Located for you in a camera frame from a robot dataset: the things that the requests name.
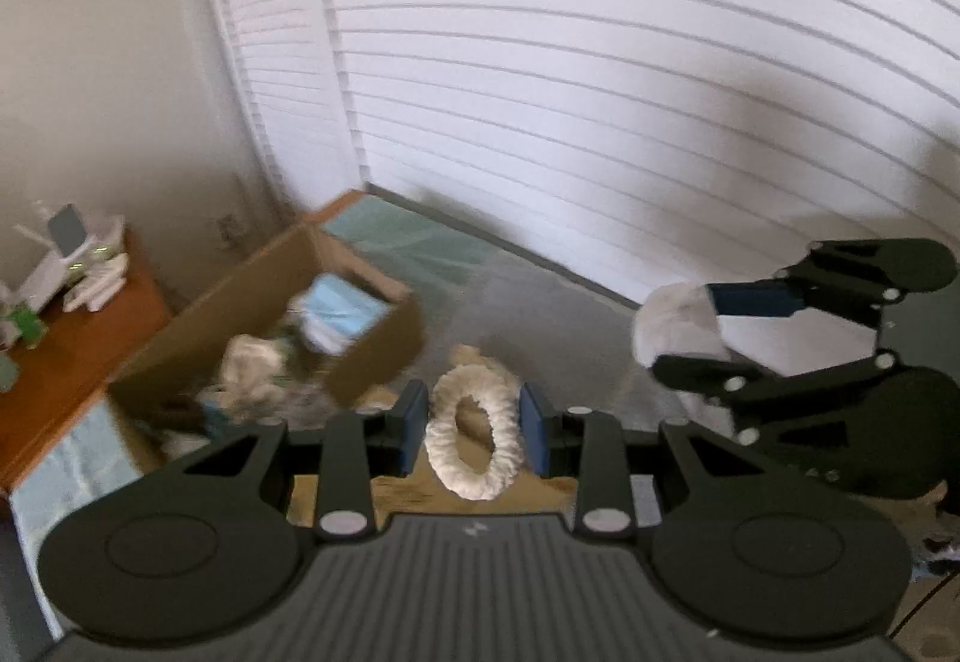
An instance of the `wooden table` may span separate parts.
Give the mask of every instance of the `wooden table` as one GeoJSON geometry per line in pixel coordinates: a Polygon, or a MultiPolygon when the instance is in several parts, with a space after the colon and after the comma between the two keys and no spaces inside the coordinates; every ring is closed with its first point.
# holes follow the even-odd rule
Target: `wooden table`
{"type": "Polygon", "coordinates": [[[136,235],[127,232],[127,284],[99,312],[41,314],[50,331],[30,351],[10,352],[20,377],[0,393],[0,512],[32,469],[102,396],[110,375],[170,320],[136,235]]]}

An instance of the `white logo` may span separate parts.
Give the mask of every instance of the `white logo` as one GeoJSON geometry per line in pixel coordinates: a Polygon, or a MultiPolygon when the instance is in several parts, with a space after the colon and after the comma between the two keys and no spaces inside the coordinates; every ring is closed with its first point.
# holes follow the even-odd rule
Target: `white logo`
{"type": "Polygon", "coordinates": [[[469,526],[464,527],[464,534],[468,534],[470,537],[479,537],[482,534],[490,531],[490,527],[486,523],[475,521],[469,526]]]}

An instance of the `wall outlet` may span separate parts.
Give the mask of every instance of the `wall outlet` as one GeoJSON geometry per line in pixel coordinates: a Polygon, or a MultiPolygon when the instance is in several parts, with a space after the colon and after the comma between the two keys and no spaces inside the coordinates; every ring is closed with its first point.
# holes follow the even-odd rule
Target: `wall outlet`
{"type": "Polygon", "coordinates": [[[214,219],[217,237],[222,250],[240,250],[246,252],[246,240],[251,236],[251,226],[240,213],[224,213],[214,219]]]}

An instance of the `black cable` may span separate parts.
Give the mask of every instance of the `black cable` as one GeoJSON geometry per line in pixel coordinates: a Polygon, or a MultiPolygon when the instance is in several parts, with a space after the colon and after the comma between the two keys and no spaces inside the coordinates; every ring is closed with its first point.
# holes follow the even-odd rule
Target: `black cable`
{"type": "Polygon", "coordinates": [[[927,603],[929,603],[931,600],[933,600],[933,598],[935,598],[941,591],[943,591],[944,588],[947,587],[947,584],[949,584],[949,582],[951,582],[951,581],[952,581],[953,579],[955,579],[957,576],[960,576],[960,572],[954,571],[954,572],[950,573],[945,579],[942,580],[942,582],[938,583],[935,587],[933,587],[932,589],[930,589],[930,591],[928,591],[928,593],[926,593],[925,595],[923,595],[923,600],[920,600],[915,606],[913,606],[913,607],[907,612],[906,616],[904,616],[904,617],[901,619],[901,622],[899,623],[899,625],[896,625],[896,627],[893,628],[893,630],[890,632],[890,634],[889,634],[887,637],[889,637],[890,640],[893,640],[894,638],[896,638],[896,635],[897,635],[904,627],[906,627],[906,622],[909,622],[914,616],[916,616],[918,613],[920,613],[920,610],[923,608],[923,606],[925,606],[927,603]]]}

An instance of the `open cardboard box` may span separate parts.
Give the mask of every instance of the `open cardboard box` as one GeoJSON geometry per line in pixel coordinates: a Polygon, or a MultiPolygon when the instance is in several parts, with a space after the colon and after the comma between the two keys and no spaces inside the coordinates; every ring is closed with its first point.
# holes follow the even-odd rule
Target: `open cardboard box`
{"type": "Polygon", "coordinates": [[[264,336],[287,303],[322,272],[333,272],[392,303],[390,312],[323,365],[323,383],[349,406],[368,387],[384,384],[424,344],[413,293],[363,261],[319,226],[299,223],[240,264],[175,318],[124,365],[107,393],[122,411],[160,429],[200,431],[200,407],[182,396],[198,378],[212,378],[234,335],[264,336]]]}

